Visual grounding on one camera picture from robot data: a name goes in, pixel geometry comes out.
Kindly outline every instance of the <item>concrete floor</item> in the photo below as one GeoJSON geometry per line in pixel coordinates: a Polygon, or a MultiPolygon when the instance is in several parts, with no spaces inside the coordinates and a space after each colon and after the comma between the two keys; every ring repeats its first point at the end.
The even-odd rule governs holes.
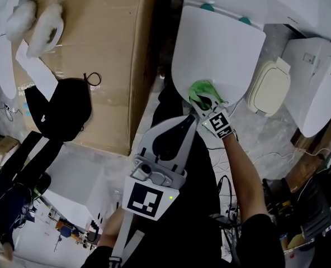
{"type": "MultiPolygon", "coordinates": [[[[261,65],[264,61],[269,59],[276,60],[278,56],[282,55],[287,41],[295,38],[294,34],[283,25],[267,25],[264,31],[267,34],[267,38],[258,65],[261,65]]],[[[132,169],[132,155],[135,149],[137,149],[142,135],[151,125],[153,113],[159,103],[157,100],[158,94],[162,88],[163,80],[157,77],[149,96],[149,102],[144,112],[143,119],[139,125],[130,157],[106,152],[103,153],[72,143],[66,143],[62,148],[62,152],[102,165],[104,174],[108,178],[109,190],[111,192],[115,190],[121,192],[123,190],[124,178],[130,174],[132,169]]],[[[3,107],[3,103],[7,103],[12,111],[16,112],[18,109],[16,101],[8,100],[0,89],[0,107],[3,107]]],[[[241,146],[252,161],[271,152],[285,156],[295,150],[290,142],[290,138],[297,127],[285,106],[282,106],[274,116],[267,118],[251,112],[247,108],[245,100],[242,99],[231,117],[231,122],[237,131],[241,146]]],[[[11,122],[5,116],[4,111],[0,110],[0,132],[3,135],[10,135],[19,139],[22,142],[27,136],[27,131],[20,113],[13,114],[13,122],[11,122]]],[[[213,138],[210,134],[206,134],[203,128],[199,129],[199,133],[204,138],[208,148],[221,147],[221,141],[213,138]]],[[[228,163],[226,162],[227,156],[224,150],[211,150],[210,156],[213,165],[217,165],[217,167],[214,168],[216,179],[219,180],[221,176],[226,174],[231,180],[231,173],[230,170],[228,170],[228,163]]],[[[300,156],[301,153],[297,153],[293,162],[289,163],[292,154],[284,158],[271,154],[258,159],[255,166],[262,179],[279,179],[284,177],[291,170],[300,156]]],[[[229,205],[229,189],[227,185],[223,185],[220,195],[222,210],[223,213],[225,213],[229,205]]],[[[225,257],[227,254],[226,249],[223,249],[223,256],[225,257]]],[[[20,255],[20,257],[29,259],[27,255],[20,255]]]]}

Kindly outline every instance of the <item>cardboard box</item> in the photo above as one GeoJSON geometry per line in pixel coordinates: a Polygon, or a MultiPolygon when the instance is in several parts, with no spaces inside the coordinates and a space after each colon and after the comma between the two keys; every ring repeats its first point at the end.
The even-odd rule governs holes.
{"type": "MultiPolygon", "coordinates": [[[[39,16],[49,0],[36,1],[39,16]]],[[[57,78],[83,78],[83,73],[93,72],[102,76],[101,84],[91,87],[92,115],[74,143],[129,155],[157,70],[158,37],[152,26],[156,1],[61,2],[64,32],[41,60],[57,78]]],[[[24,37],[27,42],[32,31],[24,37]]],[[[14,57],[19,44],[13,43],[14,57]]],[[[37,131],[24,96],[33,82],[15,60],[13,69],[26,126],[37,131]]]]}
{"type": "Polygon", "coordinates": [[[0,166],[5,164],[19,146],[20,142],[10,136],[6,136],[0,140],[0,166]]]}

